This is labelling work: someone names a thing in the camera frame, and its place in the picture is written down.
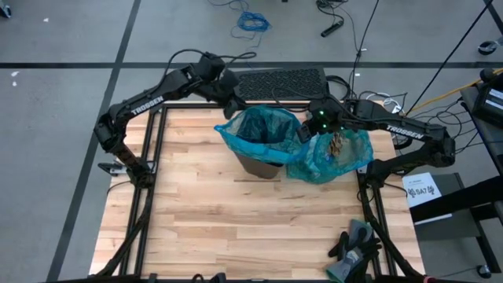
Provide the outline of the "black perforated computer case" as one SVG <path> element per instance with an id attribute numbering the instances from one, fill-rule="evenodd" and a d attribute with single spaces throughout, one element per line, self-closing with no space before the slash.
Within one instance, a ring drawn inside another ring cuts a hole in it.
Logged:
<path id="1" fill-rule="evenodd" d="M 328 91 L 323 68 L 274 68 L 236 72 L 238 97 L 247 101 L 273 100 L 272 92 L 280 101 L 320 98 Z"/>

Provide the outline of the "black power strip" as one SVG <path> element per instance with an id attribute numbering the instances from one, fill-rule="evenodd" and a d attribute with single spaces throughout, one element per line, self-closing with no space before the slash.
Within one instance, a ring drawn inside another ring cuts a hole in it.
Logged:
<path id="1" fill-rule="evenodd" d="M 329 35 L 331 35 L 333 32 L 335 32 L 337 29 L 341 28 L 344 25 L 343 20 L 339 20 L 337 22 L 332 23 L 332 25 L 329 28 L 326 28 L 322 33 L 321 37 L 326 38 Z"/>

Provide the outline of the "large brown paper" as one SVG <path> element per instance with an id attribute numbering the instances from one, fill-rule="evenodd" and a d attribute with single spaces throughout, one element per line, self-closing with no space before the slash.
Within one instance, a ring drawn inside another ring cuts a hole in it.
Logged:
<path id="1" fill-rule="evenodd" d="M 332 136 L 332 139 L 330 140 L 327 153 L 330 156 L 338 157 L 341 154 L 343 147 L 347 143 L 348 143 L 348 139 L 346 137 L 346 133 L 344 131 L 336 132 Z"/>

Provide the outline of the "teal plastic trash bag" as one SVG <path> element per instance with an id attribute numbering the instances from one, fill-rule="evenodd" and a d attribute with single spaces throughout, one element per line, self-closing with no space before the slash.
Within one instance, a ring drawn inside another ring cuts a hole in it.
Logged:
<path id="1" fill-rule="evenodd" d="M 290 164 L 302 159 L 308 144 L 299 140 L 298 118 L 281 108 L 250 107 L 215 126 L 227 147 L 264 163 Z"/>

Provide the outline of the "bin with teal liner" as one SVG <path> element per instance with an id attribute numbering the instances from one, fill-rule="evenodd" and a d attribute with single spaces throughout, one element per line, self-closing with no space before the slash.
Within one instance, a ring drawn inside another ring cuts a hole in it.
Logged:
<path id="1" fill-rule="evenodd" d="M 335 133 L 317 134 L 309 141 L 306 155 L 287 165 L 288 178 L 311 184 L 324 184 L 374 160 L 373 147 L 366 130 L 341 131 L 346 133 L 348 143 L 338 157 L 327 153 L 330 140 Z"/>

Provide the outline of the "white printed paper sign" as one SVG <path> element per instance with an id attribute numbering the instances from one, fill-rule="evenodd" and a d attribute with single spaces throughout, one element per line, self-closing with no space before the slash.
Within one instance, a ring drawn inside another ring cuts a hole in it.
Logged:
<path id="1" fill-rule="evenodd" d="M 410 208 L 442 196 L 430 173 L 409 175 L 402 178 Z"/>

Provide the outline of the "black trash bin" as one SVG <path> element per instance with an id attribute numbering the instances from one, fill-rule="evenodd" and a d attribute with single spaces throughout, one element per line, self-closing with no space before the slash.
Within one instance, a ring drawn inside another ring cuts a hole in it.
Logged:
<path id="1" fill-rule="evenodd" d="M 244 170 L 250 175 L 263 179 L 273 179 L 277 176 L 283 164 L 266 163 L 235 153 Z"/>

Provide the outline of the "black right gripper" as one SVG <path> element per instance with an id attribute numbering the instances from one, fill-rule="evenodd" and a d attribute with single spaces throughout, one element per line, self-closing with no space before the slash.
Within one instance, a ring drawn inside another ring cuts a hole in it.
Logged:
<path id="1" fill-rule="evenodd" d="M 301 143 L 309 142 L 316 134 L 327 134 L 341 130 L 356 131 L 353 127 L 353 114 L 349 102 L 326 98 L 311 101 L 308 105 L 308 126 L 303 124 L 297 129 Z"/>

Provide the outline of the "black side table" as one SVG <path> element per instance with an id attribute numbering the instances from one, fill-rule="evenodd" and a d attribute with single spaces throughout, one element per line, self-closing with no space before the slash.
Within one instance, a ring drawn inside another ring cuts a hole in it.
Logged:
<path id="1" fill-rule="evenodd" d="M 468 102 L 468 113 L 474 120 L 476 130 L 482 132 L 483 144 L 493 155 L 492 160 L 500 174 L 497 177 L 489 178 L 473 186 L 421 204 L 418 208 L 413 209 L 412 216 L 414 220 L 425 220 L 433 216 L 468 209 L 476 229 L 479 231 L 476 240 L 486 260 L 486 265 L 492 274 L 496 274 L 501 272 L 501 268 L 480 222 L 497 218 L 503 225 L 503 129 L 477 118 L 473 115 L 472 109 L 478 94 L 476 87 L 480 84 L 503 86 L 503 72 L 496 73 L 492 68 L 485 68 L 480 72 L 480 79 L 481 81 L 476 85 L 463 90 L 461 95 Z"/>

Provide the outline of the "grey black work glove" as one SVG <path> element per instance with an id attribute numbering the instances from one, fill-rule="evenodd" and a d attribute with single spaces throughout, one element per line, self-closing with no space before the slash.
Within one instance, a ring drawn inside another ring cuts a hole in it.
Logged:
<path id="1" fill-rule="evenodd" d="M 364 283 L 370 257 L 360 248 L 353 248 L 343 254 L 342 259 L 325 269 L 329 280 L 334 283 Z"/>
<path id="2" fill-rule="evenodd" d="M 366 222 L 356 219 L 350 221 L 348 231 L 343 231 L 336 245 L 328 252 L 330 258 L 343 259 L 349 252 L 357 252 L 365 259 L 379 255 L 382 249 L 380 239 L 373 237 L 373 229 Z"/>

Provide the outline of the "black screen device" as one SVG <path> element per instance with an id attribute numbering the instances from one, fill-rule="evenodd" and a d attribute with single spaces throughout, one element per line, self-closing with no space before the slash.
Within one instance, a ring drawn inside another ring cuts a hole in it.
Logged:
<path id="1" fill-rule="evenodd" d="M 473 115 L 503 129 L 503 86 L 480 84 L 476 89 Z"/>

